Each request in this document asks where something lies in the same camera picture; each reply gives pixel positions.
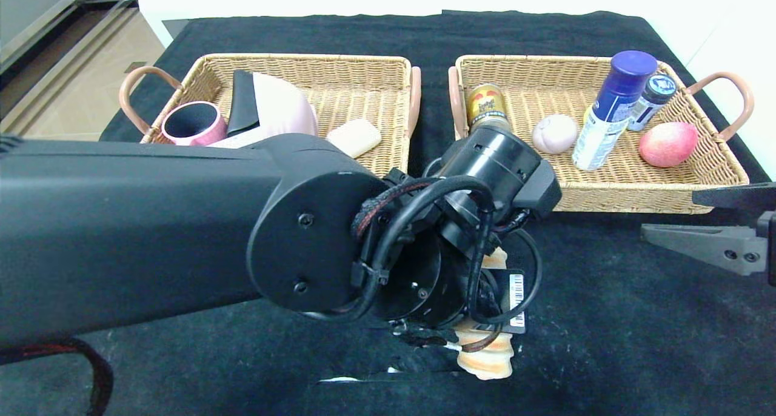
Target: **white wall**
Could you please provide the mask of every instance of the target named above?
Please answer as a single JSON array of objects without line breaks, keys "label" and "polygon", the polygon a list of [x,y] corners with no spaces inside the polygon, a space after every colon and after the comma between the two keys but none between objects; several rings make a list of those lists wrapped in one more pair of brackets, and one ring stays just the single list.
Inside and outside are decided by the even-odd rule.
[{"label": "white wall", "polygon": [[[698,79],[728,70],[738,73],[749,83],[755,109],[739,134],[771,179],[776,181],[776,116],[770,110],[771,102],[776,100],[774,5],[774,0],[739,0],[730,5],[725,9],[726,17],[687,64],[687,70]],[[743,102],[732,84],[721,79],[707,86],[706,93],[728,121],[738,117]]]}]

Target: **wicker basket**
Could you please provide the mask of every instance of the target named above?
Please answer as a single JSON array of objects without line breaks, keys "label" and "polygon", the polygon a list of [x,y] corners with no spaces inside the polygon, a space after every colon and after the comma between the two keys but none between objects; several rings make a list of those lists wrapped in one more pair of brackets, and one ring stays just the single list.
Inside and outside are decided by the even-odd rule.
[{"label": "wicker basket", "polygon": [[[610,58],[565,56],[462,56],[449,71],[450,99],[455,137],[466,136],[466,110],[462,100],[474,87],[491,82],[504,92],[512,131],[532,144],[532,129],[546,115],[563,113],[581,124],[585,110],[596,98],[610,70]],[[671,168],[646,164],[638,156],[642,133],[626,131],[598,170],[574,167],[571,151],[541,154],[555,169],[563,199],[556,211],[704,213],[711,207],[692,203],[693,190],[749,184],[741,164],[730,151],[729,139],[751,115],[754,100],[743,81],[730,73],[716,73],[698,84],[685,87],[667,64],[667,73],[679,90],[651,124],[686,121],[698,128],[698,146],[690,158]],[[744,96],[741,117],[718,133],[693,95],[710,81],[731,79]]]},{"label": "wicker basket", "polygon": [[[299,87],[318,115],[321,137],[348,120],[368,119],[383,139],[358,157],[358,162],[378,176],[392,167],[407,171],[410,137],[418,121],[421,74],[418,67],[410,68],[410,62],[402,57],[210,54],[194,63],[183,82],[153,66],[132,71],[119,90],[119,103],[143,132],[141,143],[171,143],[161,134],[161,123],[180,104],[210,101],[229,120],[235,70],[265,73]],[[162,76],[176,89],[150,127],[129,101],[132,87],[147,73]]]}]

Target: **basket handle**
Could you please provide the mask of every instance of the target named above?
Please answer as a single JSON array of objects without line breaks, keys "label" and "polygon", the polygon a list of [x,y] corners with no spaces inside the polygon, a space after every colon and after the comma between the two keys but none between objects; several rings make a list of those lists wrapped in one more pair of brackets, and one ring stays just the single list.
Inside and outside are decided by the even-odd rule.
[{"label": "basket handle", "polygon": [[407,137],[412,137],[421,114],[421,68],[414,65],[410,71],[410,116],[407,119]]},{"label": "basket handle", "polygon": [[743,123],[749,119],[749,116],[751,116],[752,112],[754,111],[754,95],[752,95],[752,89],[749,88],[749,84],[747,84],[737,74],[731,72],[717,72],[712,73],[695,84],[692,84],[687,88],[687,92],[690,93],[690,95],[695,95],[699,91],[703,90],[703,87],[706,87],[709,82],[720,78],[729,79],[730,82],[735,85],[735,88],[741,92],[741,96],[743,96],[743,112],[741,112],[741,115],[738,116],[738,118],[733,123],[731,123],[730,126],[720,131],[720,134],[717,135],[720,137],[720,139],[728,141],[741,128],[741,126],[743,126]]},{"label": "basket handle", "polygon": [[450,91],[450,109],[452,110],[452,123],[458,139],[466,137],[466,106],[463,104],[463,93],[458,86],[458,69],[455,66],[447,70],[448,90]]},{"label": "basket handle", "polygon": [[155,75],[161,76],[165,81],[167,81],[167,84],[170,84],[175,90],[182,88],[180,81],[170,76],[169,73],[152,65],[138,67],[137,69],[130,72],[126,78],[124,78],[124,82],[122,82],[121,87],[119,87],[119,106],[121,106],[121,110],[124,112],[124,114],[130,118],[130,121],[132,121],[136,128],[138,128],[139,131],[143,134],[148,132],[150,126],[148,126],[146,121],[144,121],[138,112],[136,112],[135,109],[133,109],[133,107],[130,105],[130,92],[132,91],[133,87],[135,87],[135,84],[138,83],[138,80],[145,76],[146,73],[153,73]]}]

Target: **bottle cap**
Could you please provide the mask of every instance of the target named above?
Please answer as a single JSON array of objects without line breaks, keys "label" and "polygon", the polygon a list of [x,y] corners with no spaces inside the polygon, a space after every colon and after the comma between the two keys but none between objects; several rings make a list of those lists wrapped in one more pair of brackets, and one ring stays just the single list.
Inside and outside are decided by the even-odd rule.
[{"label": "bottle cap", "polygon": [[652,75],[644,87],[644,99],[653,104],[665,104],[677,92],[677,85],[668,75]]},{"label": "bottle cap", "polygon": [[640,95],[646,80],[657,71],[657,60],[646,52],[622,51],[612,57],[612,71],[604,86],[620,96]]}]

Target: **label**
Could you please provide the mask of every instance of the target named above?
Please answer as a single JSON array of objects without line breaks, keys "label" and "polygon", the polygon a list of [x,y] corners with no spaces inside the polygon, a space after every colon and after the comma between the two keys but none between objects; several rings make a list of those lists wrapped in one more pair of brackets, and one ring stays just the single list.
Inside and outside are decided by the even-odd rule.
[{"label": "label", "polygon": [[630,121],[630,117],[621,121],[603,121],[588,109],[585,112],[584,128],[571,154],[574,165],[582,170],[595,170],[603,166]]},{"label": "label", "polygon": [[601,120],[621,121],[630,117],[630,112],[637,103],[637,96],[617,96],[610,93],[599,93],[593,104],[593,112]]},{"label": "label", "polygon": [[628,125],[628,129],[631,131],[641,131],[644,129],[644,126],[651,120],[652,116],[657,114],[662,106],[664,104],[654,104],[644,98],[638,100],[631,111],[631,118],[633,120]]},{"label": "label", "polygon": [[[518,306],[523,300],[523,275],[522,274],[510,274],[509,275],[509,309],[513,309]],[[525,328],[526,327],[526,312],[522,312],[516,317],[509,320],[509,324],[512,327]]]}]

